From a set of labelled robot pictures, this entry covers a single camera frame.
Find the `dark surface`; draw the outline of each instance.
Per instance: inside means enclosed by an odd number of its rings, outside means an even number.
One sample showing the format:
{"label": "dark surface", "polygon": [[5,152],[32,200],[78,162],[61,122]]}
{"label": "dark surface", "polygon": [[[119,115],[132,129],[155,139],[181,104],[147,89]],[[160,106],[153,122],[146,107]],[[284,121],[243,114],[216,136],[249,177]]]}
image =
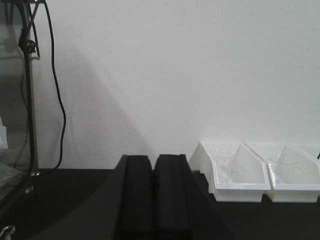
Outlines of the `dark surface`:
{"label": "dark surface", "polygon": [[193,239],[195,240],[236,240],[232,229],[226,224],[216,209],[211,204],[206,191],[202,191],[193,173],[190,170],[185,155],[179,156],[181,172],[188,205],[189,219],[192,226]]}
{"label": "dark surface", "polygon": [[153,171],[148,156],[128,156],[120,217],[120,239],[152,239]]}
{"label": "dark surface", "polygon": [[165,238],[191,239],[187,200],[180,159],[177,155],[160,155],[154,168],[156,223]]}
{"label": "dark surface", "polygon": [[[59,239],[52,236],[53,226],[64,223],[64,229],[77,231],[79,226],[68,222],[68,215],[76,211],[93,195],[97,204],[109,198],[99,191],[112,170],[57,171],[36,180],[35,191],[16,204],[15,211],[7,216],[6,223],[16,226],[13,240]],[[193,174],[204,193],[208,192],[205,177]],[[210,202],[230,229],[242,240],[319,240],[320,203],[272,203],[263,196],[261,203]],[[104,229],[92,229],[96,232]]]}

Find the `black cable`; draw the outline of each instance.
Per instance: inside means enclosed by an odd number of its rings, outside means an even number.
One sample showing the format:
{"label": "black cable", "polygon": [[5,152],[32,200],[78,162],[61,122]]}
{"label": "black cable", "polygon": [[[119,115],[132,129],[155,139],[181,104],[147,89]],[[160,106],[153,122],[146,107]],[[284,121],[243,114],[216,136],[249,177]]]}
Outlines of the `black cable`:
{"label": "black cable", "polygon": [[40,176],[42,175],[46,175],[48,173],[53,172],[54,170],[56,170],[57,168],[59,168],[62,159],[63,159],[63,143],[64,143],[64,136],[65,136],[65,131],[66,131],[66,123],[67,123],[67,117],[66,117],[66,111],[65,111],[65,107],[62,103],[61,100],[61,95],[60,95],[60,89],[59,89],[59,84],[58,84],[58,79],[57,79],[57,74],[56,74],[56,67],[55,67],[55,40],[54,40],[54,33],[53,33],[53,29],[52,29],[52,22],[51,22],[51,17],[50,17],[50,13],[49,13],[49,8],[47,5],[47,2],[44,0],[44,7],[45,7],[45,11],[46,11],[46,16],[48,19],[48,24],[49,24],[49,30],[50,30],[50,38],[51,38],[51,67],[52,67],[52,73],[53,73],[53,78],[54,78],[54,83],[55,83],[55,88],[56,88],[56,94],[58,97],[58,101],[61,107],[61,111],[63,114],[63,127],[62,127],[62,132],[61,132],[61,138],[60,138],[60,156],[59,156],[59,162],[57,163],[57,165],[45,172],[41,172]]}
{"label": "black cable", "polygon": [[[32,19],[32,12],[31,12],[31,6],[30,4],[27,5],[27,9],[28,9],[28,14],[29,14],[29,18],[30,20]],[[40,50],[39,50],[39,43],[38,43],[38,36],[37,36],[37,30],[36,30],[36,25],[35,25],[35,21],[32,21],[32,29],[33,29],[33,36],[34,36],[34,42],[35,42],[35,48],[36,48],[36,54],[37,57],[32,57],[31,60],[40,60]]]}

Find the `plastic container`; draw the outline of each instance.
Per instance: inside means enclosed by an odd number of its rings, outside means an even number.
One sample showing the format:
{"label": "plastic container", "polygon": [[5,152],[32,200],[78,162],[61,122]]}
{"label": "plastic container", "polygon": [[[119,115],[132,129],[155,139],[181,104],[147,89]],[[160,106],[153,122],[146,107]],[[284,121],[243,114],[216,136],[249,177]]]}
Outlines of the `plastic container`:
{"label": "plastic container", "polygon": [[320,165],[288,144],[246,143],[268,166],[273,202],[315,203]]}
{"label": "plastic container", "polygon": [[266,164],[242,143],[200,142],[189,165],[218,202],[261,202],[271,189]]}

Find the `glass panel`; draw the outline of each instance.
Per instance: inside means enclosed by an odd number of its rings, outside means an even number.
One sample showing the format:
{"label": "glass panel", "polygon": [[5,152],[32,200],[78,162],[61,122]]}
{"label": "glass panel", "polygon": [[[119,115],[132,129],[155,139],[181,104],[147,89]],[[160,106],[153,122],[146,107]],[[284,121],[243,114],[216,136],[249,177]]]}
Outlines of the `glass panel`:
{"label": "glass panel", "polygon": [[0,2],[0,201],[31,162],[25,61],[18,46],[22,28],[16,5]]}

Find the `white wall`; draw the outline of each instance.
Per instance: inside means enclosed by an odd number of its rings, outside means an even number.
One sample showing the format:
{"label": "white wall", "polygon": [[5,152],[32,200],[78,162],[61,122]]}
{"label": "white wall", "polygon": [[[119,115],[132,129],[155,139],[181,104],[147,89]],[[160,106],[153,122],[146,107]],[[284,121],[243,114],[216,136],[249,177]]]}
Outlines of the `white wall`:
{"label": "white wall", "polygon": [[[63,168],[190,157],[200,140],[319,142],[320,1],[48,0],[67,112]],[[40,167],[62,115],[44,7],[34,62]]]}

